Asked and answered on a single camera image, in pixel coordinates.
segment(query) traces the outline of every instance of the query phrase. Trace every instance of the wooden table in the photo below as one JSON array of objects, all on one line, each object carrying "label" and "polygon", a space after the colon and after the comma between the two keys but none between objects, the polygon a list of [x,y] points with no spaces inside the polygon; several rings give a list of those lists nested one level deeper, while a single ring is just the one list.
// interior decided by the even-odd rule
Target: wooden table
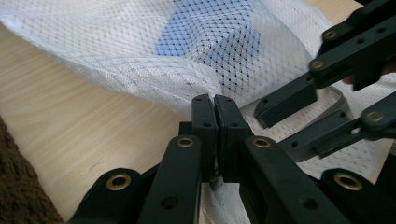
[{"label": "wooden table", "polygon": [[[334,23],[359,5],[307,0]],[[103,173],[140,173],[177,135],[177,114],[99,89],[0,26],[0,115],[64,220]]]}]

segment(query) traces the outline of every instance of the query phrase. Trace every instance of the hole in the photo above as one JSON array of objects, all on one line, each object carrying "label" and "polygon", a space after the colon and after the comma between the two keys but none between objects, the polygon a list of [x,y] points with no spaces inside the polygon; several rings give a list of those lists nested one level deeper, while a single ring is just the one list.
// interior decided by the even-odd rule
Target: hole
[{"label": "hole", "polygon": [[256,147],[262,147],[262,148],[271,146],[271,143],[269,141],[262,139],[262,138],[254,139],[253,144]]},{"label": "hole", "polygon": [[190,147],[194,145],[194,141],[190,138],[179,138],[177,139],[176,144],[179,147]]},{"label": "hole", "polygon": [[366,115],[366,118],[371,122],[379,122],[384,118],[384,114],[381,111],[372,111]]},{"label": "hole", "polygon": [[319,68],[323,67],[323,65],[324,65],[323,61],[314,61],[311,63],[311,68],[319,69]]},{"label": "hole", "polygon": [[113,184],[114,186],[119,186],[119,185],[125,184],[125,182],[126,182],[126,179],[124,177],[119,176],[119,177],[113,179],[111,184]]},{"label": "hole", "polygon": [[379,33],[379,34],[382,34],[382,33],[386,32],[386,31],[387,31],[387,28],[384,28],[384,27],[381,27],[381,28],[376,30],[376,32]]},{"label": "hole", "polygon": [[362,183],[353,175],[337,173],[334,175],[334,180],[345,189],[361,190],[363,188]]},{"label": "hole", "polygon": [[360,132],[360,131],[361,131],[361,128],[356,128],[356,129],[350,131],[350,133],[351,133],[351,134],[356,134],[356,133],[358,133],[358,132]]},{"label": "hole", "polygon": [[176,208],[178,205],[177,197],[166,197],[161,201],[161,206],[166,210],[171,210]]},{"label": "hole", "polygon": [[111,176],[107,182],[106,187],[110,190],[125,189],[131,184],[131,177],[127,174],[119,174]]},{"label": "hole", "polygon": [[325,37],[326,39],[331,39],[331,38],[334,38],[336,35],[337,35],[337,32],[335,32],[335,31],[329,31],[329,32],[327,32],[327,33],[324,35],[324,37]]},{"label": "hole", "polygon": [[359,39],[359,40],[356,41],[356,43],[357,44],[362,44],[362,43],[364,43],[364,41],[365,41],[365,39]]},{"label": "hole", "polygon": [[299,203],[302,207],[304,207],[304,208],[306,208],[306,209],[309,209],[309,210],[316,210],[316,209],[319,208],[319,205],[318,205],[317,201],[315,201],[314,199],[309,198],[309,197],[307,197],[307,196],[302,196],[302,197],[300,197],[300,198],[298,199],[298,203]]}]

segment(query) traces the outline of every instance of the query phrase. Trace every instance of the screw hole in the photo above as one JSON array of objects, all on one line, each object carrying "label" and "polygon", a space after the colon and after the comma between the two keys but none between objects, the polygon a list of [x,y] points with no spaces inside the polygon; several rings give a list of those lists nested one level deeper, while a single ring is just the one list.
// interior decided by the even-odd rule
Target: screw hole
[{"label": "screw hole", "polygon": [[161,206],[166,210],[171,210],[176,208],[178,205],[177,197],[166,197],[161,201]]},{"label": "screw hole", "polygon": [[337,35],[337,32],[335,32],[335,31],[329,31],[329,32],[327,32],[327,33],[324,35],[324,37],[325,37],[326,39],[332,39],[332,38],[334,38],[336,35]]},{"label": "screw hole", "polygon": [[363,188],[362,183],[353,175],[337,173],[334,175],[334,180],[345,189],[361,190]]},{"label": "screw hole", "polygon": [[190,138],[180,138],[177,140],[177,145],[179,147],[190,147],[194,145],[194,141]]},{"label": "screw hole", "polygon": [[254,139],[253,144],[256,147],[270,147],[271,146],[270,142],[268,142],[267,140],[262,139],[262,138]]},{"label": "screw hole", "polygon": [[107,182],[106,187],[110,190],[122,190],[131,184],[131,177],[127,174],[119,174],[111,176]]}]

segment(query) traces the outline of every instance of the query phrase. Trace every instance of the white mesh fabric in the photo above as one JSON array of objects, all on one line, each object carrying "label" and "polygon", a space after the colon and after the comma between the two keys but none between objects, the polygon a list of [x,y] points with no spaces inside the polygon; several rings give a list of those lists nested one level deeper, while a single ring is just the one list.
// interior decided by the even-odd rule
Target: white mesh fabric
[{"label": "white mesh fabric", "polygon": [[[274,91],[306,70],[319,44],[310,35],[308,53],[298,38],[305,32],[288,27],[292,17],[277,17],[283,5],[315,20],[317,12],[294,1],[3,2],[5,26],[77,73],[186,117],[197,94],[220,93],[243,106]],[[319,18],[308,34],[325,28]]]},{"label": "white mesh fabric", "polygon": [[[255,134],[279,141],[303,128],[334,99],[319,101],[263,130],[254,103],[307,71],[331,25],[299,0],[2,0],[0,21],[15,34],[97,85],[190,116],[196,95],[223,94],[243,108]],[[395,89],[383,78],[353,94],[337,84],[355,115]],[[367,178],[379,165],[380,142],[360,142],[299,164],[318,177],[345,167]],[[204,190],[207,221],[243,223],[237,185]]]}]

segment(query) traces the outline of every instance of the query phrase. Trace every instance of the blue fabric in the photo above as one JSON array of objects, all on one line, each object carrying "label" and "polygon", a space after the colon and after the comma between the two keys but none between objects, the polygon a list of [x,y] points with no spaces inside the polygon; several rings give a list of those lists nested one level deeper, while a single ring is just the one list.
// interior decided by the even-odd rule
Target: blue fabric
[{"label": "blue fabric", "polygon": [[225,89],[236,91],[238,78],[249,78],[248,65],[259,53],[260,33],[248,22],[254,1],[174,2],[177,10],[159,38],[156,54],[212,66]]}]

